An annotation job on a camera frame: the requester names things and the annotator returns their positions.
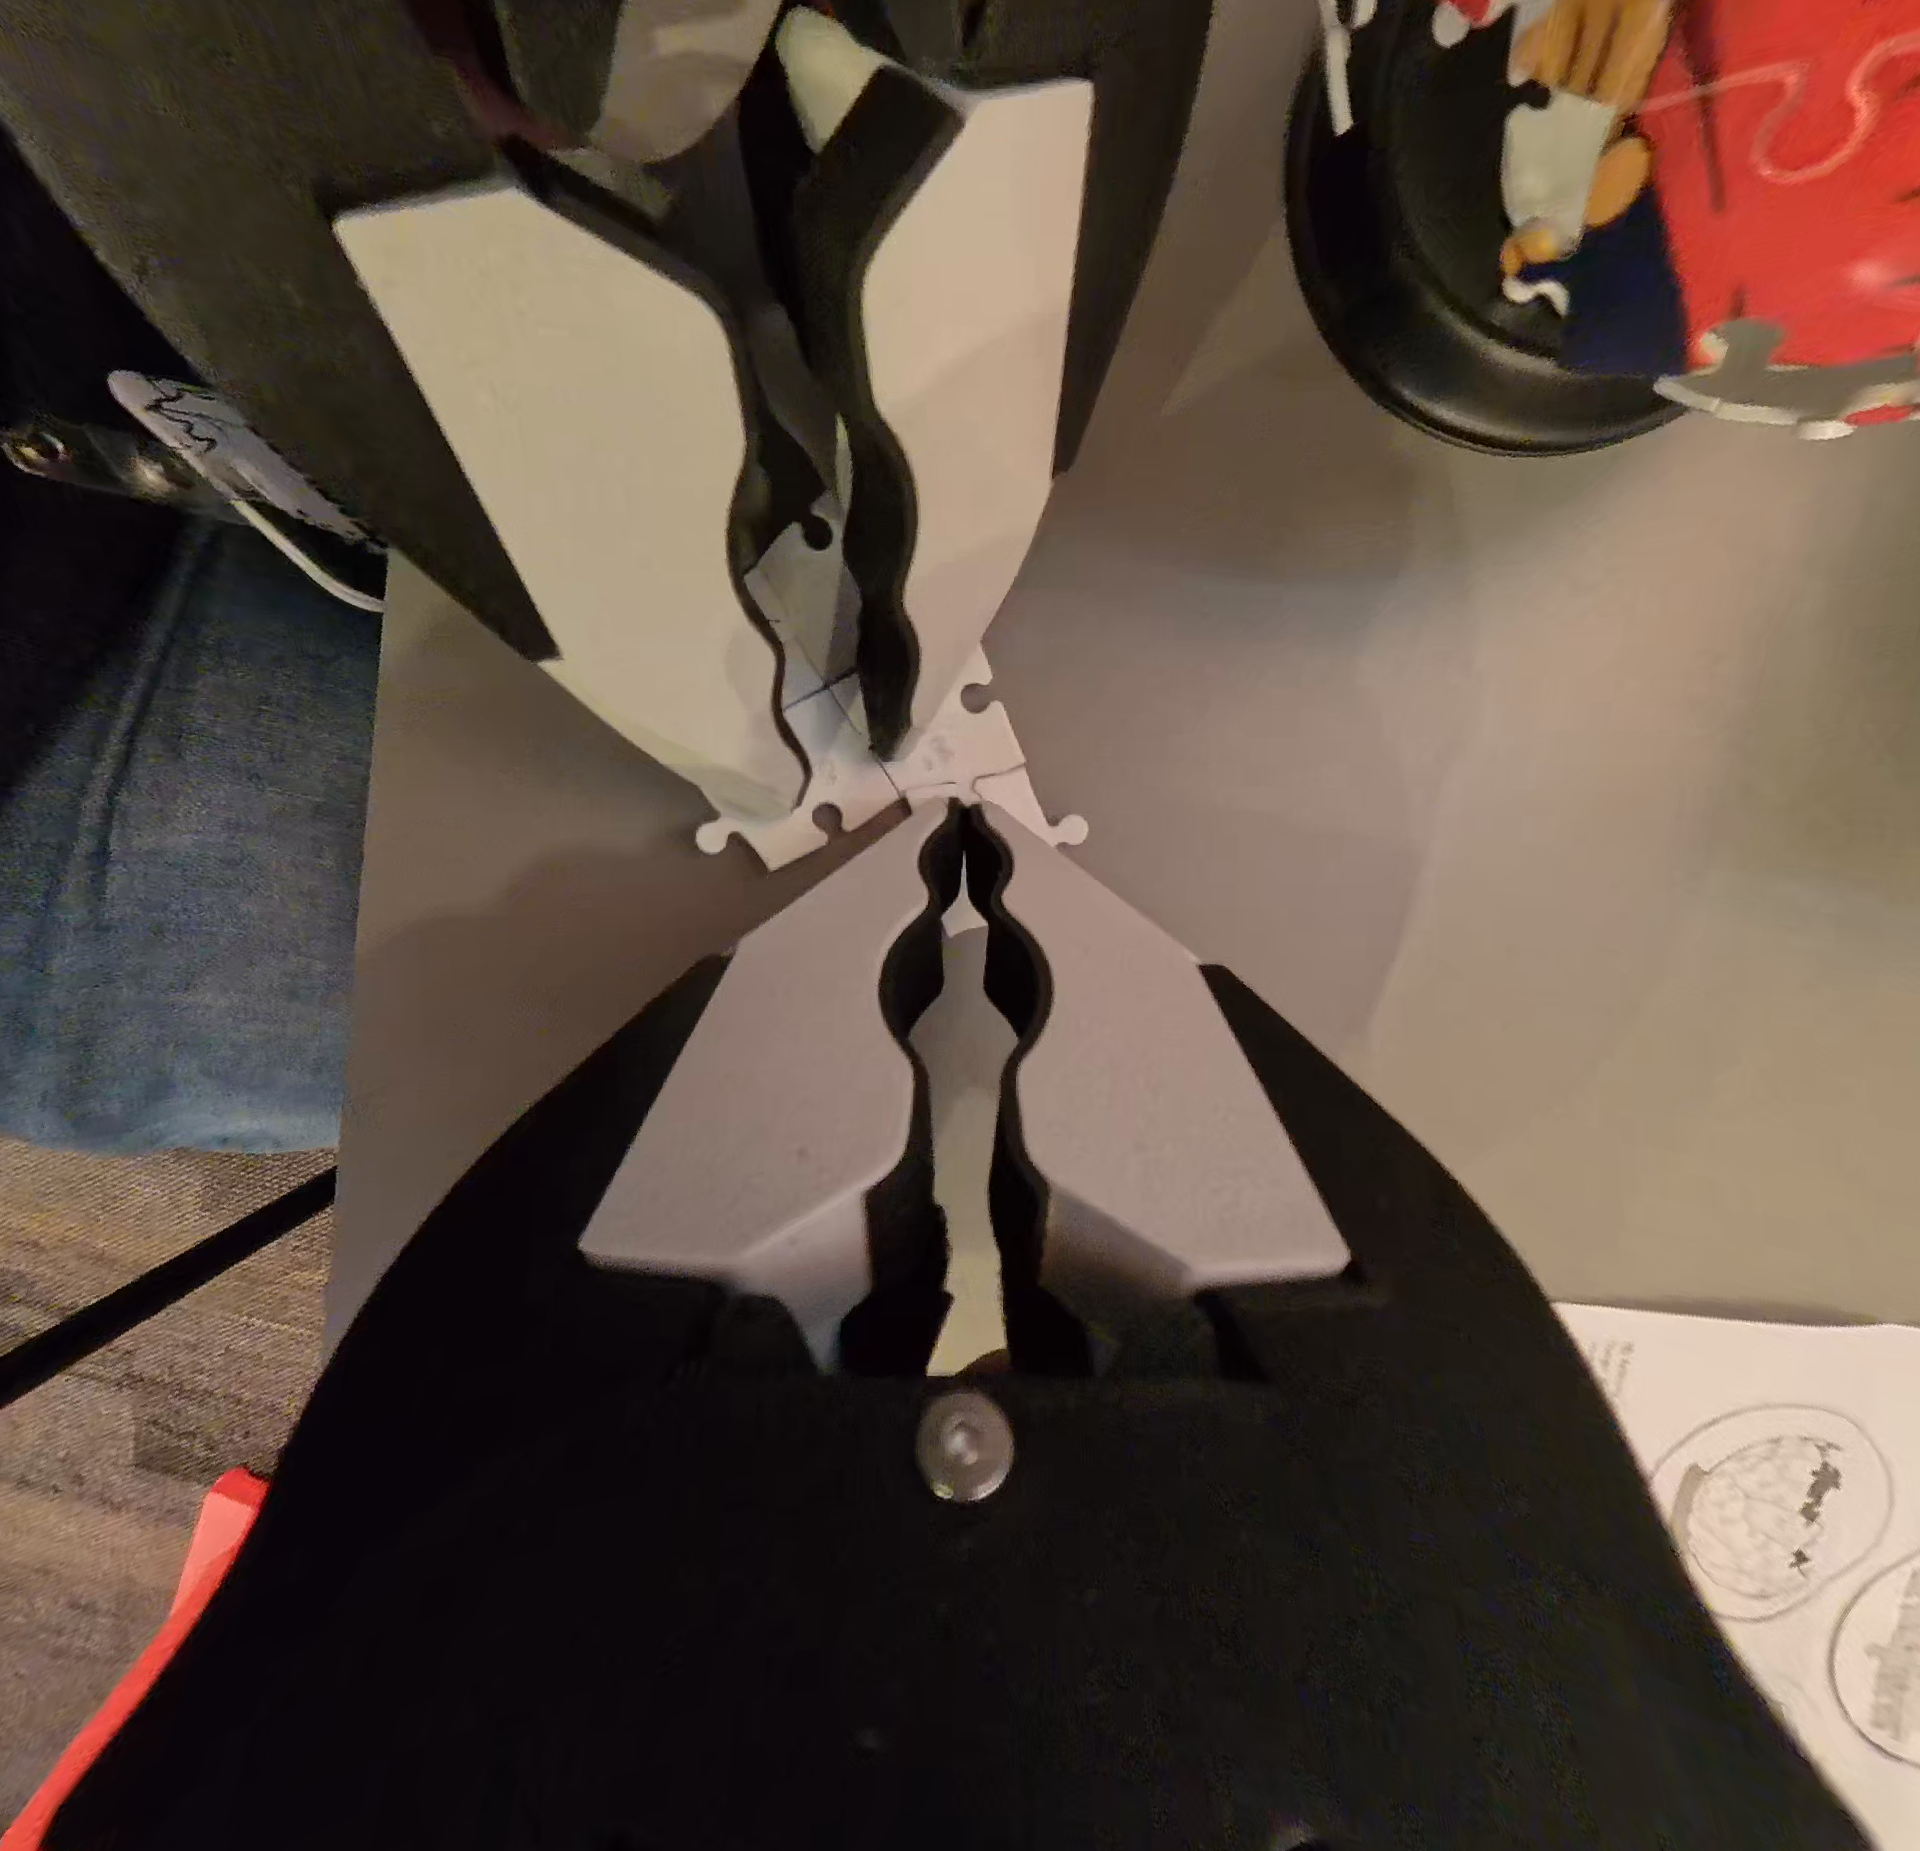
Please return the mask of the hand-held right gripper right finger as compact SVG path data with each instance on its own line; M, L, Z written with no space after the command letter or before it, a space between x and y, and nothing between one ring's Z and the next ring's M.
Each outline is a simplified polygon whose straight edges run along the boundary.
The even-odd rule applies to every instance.
M1006 809L967 809L983 989L1014 1033L989 1213L1010 1365L1095 1373L1221 1288L1353 1262L1210 972Z

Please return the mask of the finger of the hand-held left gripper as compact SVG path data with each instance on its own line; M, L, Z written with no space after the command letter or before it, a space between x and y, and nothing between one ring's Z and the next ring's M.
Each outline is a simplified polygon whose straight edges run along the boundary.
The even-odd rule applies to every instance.
M722 814L806 756L747 598L768 430L729 299L550 157L334 220L550 642L531 660Z
M773 58L806 146L805 353L845 433L856 678L890 759L965 682L1053 496L1090 81L951 87L806 6Z

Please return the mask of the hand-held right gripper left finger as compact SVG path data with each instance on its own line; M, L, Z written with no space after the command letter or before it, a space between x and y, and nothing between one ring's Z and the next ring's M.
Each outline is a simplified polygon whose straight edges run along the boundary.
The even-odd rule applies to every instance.
M605 1269L779 1303L849 1365L874 1297L943 1310L929 1084L961 806L934 802L748 930L580 1231Z

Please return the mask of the joined white puzzle pieces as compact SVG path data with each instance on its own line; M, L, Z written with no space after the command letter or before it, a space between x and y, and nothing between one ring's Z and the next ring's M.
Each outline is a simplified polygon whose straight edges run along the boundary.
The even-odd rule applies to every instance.
M995 804L1053 846L1089 837L1080 814L1047 817L1040 809L1006 704L970 703L992 679L983 650L972 650L929 729L893 759L874 755L854 668L856 588L839 552L839 506L830 492L772 543L747 576L747 591L783 650L779 711L806 759L806 785L783 814L713 814L699 824L693 846L706 855L737 843L777 873L820 851L831 835L945 798Z

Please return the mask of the colourful puzzle ball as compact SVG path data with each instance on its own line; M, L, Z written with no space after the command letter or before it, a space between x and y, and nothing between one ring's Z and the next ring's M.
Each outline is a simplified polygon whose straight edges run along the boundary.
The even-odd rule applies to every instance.
M1350 36L1320 0L1332 130ZM1918 0L1434 0L1513 18L1503 292L1575 372L1803 441L1918 419Z

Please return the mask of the black ball stand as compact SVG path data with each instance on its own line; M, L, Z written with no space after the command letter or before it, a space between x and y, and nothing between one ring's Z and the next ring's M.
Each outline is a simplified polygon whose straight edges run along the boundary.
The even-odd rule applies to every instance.
M1359 388L1405 423L1494 453L1579 453L1682 411L1648 377L1575 372L1569 314L1503 292L1503 120L1513 18L1443 47L1434 0L1381 0L1350 36L1353 124L1332 130L1309 58L1284 146L1284 212L1310 322Z

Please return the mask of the white instruction sheet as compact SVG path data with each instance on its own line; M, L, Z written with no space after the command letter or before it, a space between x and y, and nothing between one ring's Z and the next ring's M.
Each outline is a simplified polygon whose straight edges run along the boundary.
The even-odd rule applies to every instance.
M1918 1846L1918 1331L1562 1303L1692 1584L1876 1848Z

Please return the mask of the person's leg in blue jeans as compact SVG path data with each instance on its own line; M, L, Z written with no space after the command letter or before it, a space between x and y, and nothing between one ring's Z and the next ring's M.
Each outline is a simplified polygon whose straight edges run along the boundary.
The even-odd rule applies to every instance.
M3 802L6 1136L339 1139L379 630L255 530L188 530Z

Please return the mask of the orange red object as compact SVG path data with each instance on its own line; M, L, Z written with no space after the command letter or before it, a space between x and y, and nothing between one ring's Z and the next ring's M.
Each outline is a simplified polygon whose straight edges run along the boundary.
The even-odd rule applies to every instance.
M247 1540L266 1493L269 1482L251 1467L229 1467L204 1493L169 1617L6 1828L3 1848L42 1848L60 1803L72 1796L78 1782L83 1782L83 1774L100 1759L127 1719L131 1719L142 1697L152 1694L160 1671L174 1661L199 1617L204 1617L206 1602L219 1589L236 1549Z

